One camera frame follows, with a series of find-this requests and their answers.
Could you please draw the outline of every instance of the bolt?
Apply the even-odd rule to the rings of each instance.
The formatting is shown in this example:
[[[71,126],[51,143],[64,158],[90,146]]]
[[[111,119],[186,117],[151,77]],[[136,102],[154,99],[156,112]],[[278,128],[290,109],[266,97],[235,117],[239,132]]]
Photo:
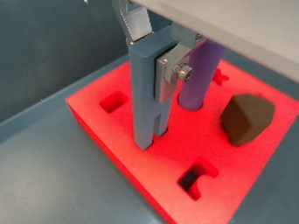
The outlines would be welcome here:
[[[196,34],[195,41],[199,41],[200,39],[202,39],[202,35],[200,34]]]
[[[180,64],[174,69],[174,75],[179,80],[187,81],[192,77],[192,68],[187,64]]]

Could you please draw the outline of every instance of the purple cylinder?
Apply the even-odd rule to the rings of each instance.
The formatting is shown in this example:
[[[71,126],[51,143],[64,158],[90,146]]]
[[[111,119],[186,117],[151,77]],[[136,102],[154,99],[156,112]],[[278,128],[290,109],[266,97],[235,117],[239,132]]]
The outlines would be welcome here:
[[[196,110],[202,107],[225,50],[223,45],[209,39],[191,53],[188,66],[192,68],[192,76],[183,83],[179,95],[179,104],[184,109]]]

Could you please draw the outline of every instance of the dark brown rock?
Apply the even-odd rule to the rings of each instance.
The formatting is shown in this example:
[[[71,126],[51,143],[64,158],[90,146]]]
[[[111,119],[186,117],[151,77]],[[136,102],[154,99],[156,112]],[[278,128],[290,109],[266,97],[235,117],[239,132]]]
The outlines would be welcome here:
[[[222,128],[235,145],[251,142],[274,120],[275,104],[254,94],[231,97],[221,115]]]

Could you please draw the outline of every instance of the red foam block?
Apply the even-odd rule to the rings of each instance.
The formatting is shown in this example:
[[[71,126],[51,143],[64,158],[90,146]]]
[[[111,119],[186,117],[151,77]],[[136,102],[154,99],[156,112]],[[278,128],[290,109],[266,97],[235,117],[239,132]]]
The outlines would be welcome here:
[[[67,99],[83,129],[168,223],[229,223],[298,116],[298,101],[227,62],[219,69],[229,81],[211,83],[199,111],[172,102],[168,131],[148,150],[134,141],[128,63]],[[231,96],[247,92],[275,103],[275,119],[253,143],[235,147],[221,114]],[[183,186],[188,174],[196,180]]]

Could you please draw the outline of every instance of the square hole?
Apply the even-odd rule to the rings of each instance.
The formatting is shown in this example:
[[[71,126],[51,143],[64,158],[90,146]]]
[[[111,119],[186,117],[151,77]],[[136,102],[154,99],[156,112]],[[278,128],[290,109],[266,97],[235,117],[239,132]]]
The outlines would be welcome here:
[[[120,91],[116,91],[104,100],[102,100],[99,106],[111,114],[126,103],[127,103],[127,96]]]

